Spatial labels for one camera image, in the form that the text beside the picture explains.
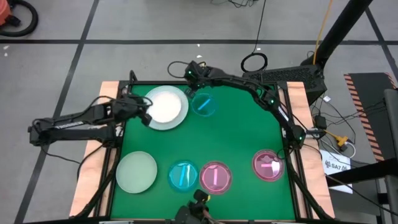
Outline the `transparent pink plastic plate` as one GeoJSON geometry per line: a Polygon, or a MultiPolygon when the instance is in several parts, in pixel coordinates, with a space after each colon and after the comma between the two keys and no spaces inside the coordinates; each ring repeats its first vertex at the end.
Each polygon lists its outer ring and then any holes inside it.
{"type": "Polygon", "coordinates": [[[275,182],[284,174],[284,162],[272,150],[261,150],[252,158],[252,169],[255,175],[263,181],[275,182]]]}
{"type": "Polygon", "coordinates": [[[209,194],[221,195],[231,187],[232,177],[232,172],[225,163],[210,161],[201,168],[199,181],[209,194]]]}

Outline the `white printed paper sheet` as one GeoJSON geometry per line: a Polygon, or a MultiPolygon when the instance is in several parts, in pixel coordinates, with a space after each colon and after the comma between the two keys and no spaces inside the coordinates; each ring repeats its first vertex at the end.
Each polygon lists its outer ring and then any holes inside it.
{"type": "MultiPolygon", "coordinates": [[[[351,169],[351,161],[348,157],[325,150],[320,150],[320,153],[322,155],[322,164],[326,175],[332,175],[351,169]]],[[[352,184],[349,184],[348,187],[345,185],[339,185],[335,187],[329,187],[329,189],[347,194],[353,194],[351,187],[352,184]]]]}

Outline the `black mat with hazard stripes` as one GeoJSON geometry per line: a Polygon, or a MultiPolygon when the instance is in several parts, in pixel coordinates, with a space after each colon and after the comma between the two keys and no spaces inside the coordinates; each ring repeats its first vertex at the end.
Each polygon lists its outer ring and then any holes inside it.
{"type": "Polygon", "coordinates": [[[394,90],[396,84],[386,72],[347,73],[343,75],[357,110],[375,160],[395,159],[397,153],[392,139],[384,91],[394,90]]]}

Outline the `transparent blue plastic plate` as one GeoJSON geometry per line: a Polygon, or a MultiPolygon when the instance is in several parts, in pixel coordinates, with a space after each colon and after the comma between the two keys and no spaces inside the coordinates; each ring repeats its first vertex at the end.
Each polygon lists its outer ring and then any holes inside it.
{"type": "Polygon", "coordinates": [[[192,110],[199,116],[212,116],[217,110],[218,104],[212,95],[208,93],[196,94],[191,101],[192,110]]]}
{"type": "Polygon", "coordinates": [[[177,161],[172,164],[167,174],[171,188],[178,192],[194,189],[198,182],[198,169],[192,161],[177,161]]]}

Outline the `large pale green plate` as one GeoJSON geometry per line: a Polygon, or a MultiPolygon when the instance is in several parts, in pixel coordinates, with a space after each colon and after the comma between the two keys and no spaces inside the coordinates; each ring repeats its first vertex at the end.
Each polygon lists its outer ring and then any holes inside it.
{"type": "Polygon", "coordinates": [[[174,86],[170,86],[170,85],[163,85],[163,86],[155,87],[150,92],[148,92],[148,94],[152,93],[152,92],[157,92],[157,91],[171,91],[173,93],[176,93],[181,99],[182,109],[181,109],[179,115],[171,122],[158,123],[152,119],[149,127],[152,129],[155,129],[155,130],[159,130],[159,131],[165,131],[165,130],[176,128],[185,119],[185,117],[188,113],[188,107],[189,107],[188,98],[185,96],[184,92],[181,89],[174,87],[174,86]]]}

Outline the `black power adapter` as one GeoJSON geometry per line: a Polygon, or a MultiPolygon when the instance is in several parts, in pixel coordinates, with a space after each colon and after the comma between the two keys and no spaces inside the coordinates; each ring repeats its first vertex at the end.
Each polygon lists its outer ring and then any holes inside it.
{"type": "Polygon", "coordinates": [[[318,129],[326,129],[327,128],[327,123],[326,123],[326,118],[321,115],[316,115],[314,117],[315,120],[315,127],[318,129]]]}

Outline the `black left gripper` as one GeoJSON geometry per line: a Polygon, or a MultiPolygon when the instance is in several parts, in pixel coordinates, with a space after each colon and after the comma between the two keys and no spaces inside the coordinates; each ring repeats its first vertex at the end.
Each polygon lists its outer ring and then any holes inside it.
{"type": "MultiPolygon", "coordinates": [[[[127,120],[129,118],[135,118],[136,116],[139,116],[143,112],[143,108],[149,108],[152,106],[152,100],[149,98],[136,98],[136,97],[124,97],[118,100],[115,100],[112,105],[112,112],[114,115],[115,120],[127,120]],[[123,110],[123,99],[135,99],[137,101],[137,105],[139,106],[139,109],[135,113],[127,113],[123,110]]],[[[152,121],[152,116],[145,113],[142,115],[142,124],[144,126],[150,125],[150,122],[152,121]]]]}

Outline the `black device with yellow tag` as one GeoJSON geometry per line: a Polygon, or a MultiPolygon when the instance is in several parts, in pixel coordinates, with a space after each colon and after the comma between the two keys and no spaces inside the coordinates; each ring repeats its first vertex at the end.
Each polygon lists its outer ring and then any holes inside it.
{"type": "Polygon", "coordinates": [[[211,224],[209,217],[209,208],[206,205],[210,196],[197,189],[193,198],[194,202],[189,201],[187,205],[181,206],[174,218],[176,224],[211,224]]]}

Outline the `pale green plastic plate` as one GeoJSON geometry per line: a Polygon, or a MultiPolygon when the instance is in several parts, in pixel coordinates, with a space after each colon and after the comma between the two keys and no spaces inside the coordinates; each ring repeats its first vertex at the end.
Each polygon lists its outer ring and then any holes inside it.
{"type": "Polygon", "coordinates": [[[144,151],[131,152],[124,156],[116,169],[119,187],[129,194],[146,191],[157,177],[155,159],[144,151]]]}

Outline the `orange vacuum cleaner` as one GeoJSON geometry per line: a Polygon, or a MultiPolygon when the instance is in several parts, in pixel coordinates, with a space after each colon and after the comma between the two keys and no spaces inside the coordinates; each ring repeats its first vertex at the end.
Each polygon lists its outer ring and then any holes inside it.
{"type": "Polygon", "coordinates": [[[6,23],[7,17],[12,14],[7,0],[0,0],[0,26],[6,23]]]}

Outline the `yellow power plug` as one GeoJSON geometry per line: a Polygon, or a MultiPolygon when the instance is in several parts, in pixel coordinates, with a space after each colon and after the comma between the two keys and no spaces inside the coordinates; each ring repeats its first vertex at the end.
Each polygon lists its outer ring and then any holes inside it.
{"type": "Polygon", "coordinates": [[[327,130],[324,130],[324,132],[326,134],[329,134],[331,137],[333,137],[336,140],[336,144],[339,147],[340,151],[343,152],[347,149],[347,146],[346,146],[346,142],[348,140],[347,136],[341,137],[341,136],[335,135],[327,130]]]}

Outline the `black table frame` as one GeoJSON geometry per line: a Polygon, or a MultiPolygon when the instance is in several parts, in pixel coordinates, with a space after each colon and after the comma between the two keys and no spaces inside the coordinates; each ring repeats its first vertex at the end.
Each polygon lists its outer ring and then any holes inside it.
{"type": "MultiPolygon", "coordinates": [[[[189,88],[187,94],[194,94],[197,90],[206,86],[228,86],[231,88],[237,88],[250,93],[253,100],[265,111],[269,111],[278,120],[280,126],[286,132],[287,145],[294,151],[298,151],[304,145],[306,135],[312,134],[310,130],[299,120],[293,113],[290,114],[292,118],[283,110],[284,104],[280,101],[278,96],[275,96],[273,90],[269,90],[265,85],[255,82],[254,80],[247,78],[240,78],[234,75],[228,75],[222,70],[212,69],[207,72],[194,72],[189,70],[183,76],[187,81],[189,88]]],[[[74,215],[75,218],[86,218],[91,213],[97,202],[101,199],[105,188],[115,178],[116,166],[119,163],[121,155],[121,147],[124,138],[120,134],[115,135],[110,140],[103,141],[102,147],[115,148],[115,162],[111,170],[106,174],[106,178],[103,180],[97,191],[85,205],[80,213],[74,215]]]]}

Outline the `white plastic plate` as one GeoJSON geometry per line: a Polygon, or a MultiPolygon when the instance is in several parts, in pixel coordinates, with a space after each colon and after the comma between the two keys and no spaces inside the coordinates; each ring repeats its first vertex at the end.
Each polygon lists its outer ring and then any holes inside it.
{"type": "Polygon", "coordinates": [[[180,97],[171,91],[152,92],[147,97],[152,101],[147,112],[158,123],[171,122],[182,109],[180,97]]]}

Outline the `black round pole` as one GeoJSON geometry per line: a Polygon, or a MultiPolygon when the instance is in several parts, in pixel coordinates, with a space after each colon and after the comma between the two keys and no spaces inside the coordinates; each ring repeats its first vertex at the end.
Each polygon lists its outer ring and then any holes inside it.
{"type": "Polygon", "coordinates": [[[302,61],[301,66],[315,64],[323,68],[334,50],[341,44],[372,1],[373,0],[349,0],[317,48],[317,52],[302,61]]]}

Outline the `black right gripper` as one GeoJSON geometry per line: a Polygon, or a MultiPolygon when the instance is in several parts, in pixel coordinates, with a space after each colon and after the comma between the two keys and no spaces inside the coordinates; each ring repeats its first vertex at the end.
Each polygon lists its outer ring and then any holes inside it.
{"type": "MultiPolygon", "coordinates": [[[[194,63],[195,61],[191,61],[188,63],[186,69],[185,69],[185,79],[188,82],[189,87],[205,87],[208,84],[207,81],[207,74],[208,74],[208,67],[206,66],[206,70],[199,74],[196,73],[194,70],[194,63]]],[[[191,97],[195,97],[196,91],[195,90],[190,90],[189,88],[185,89],[185,93],[187,95],[190,94],[191,97]]]]}

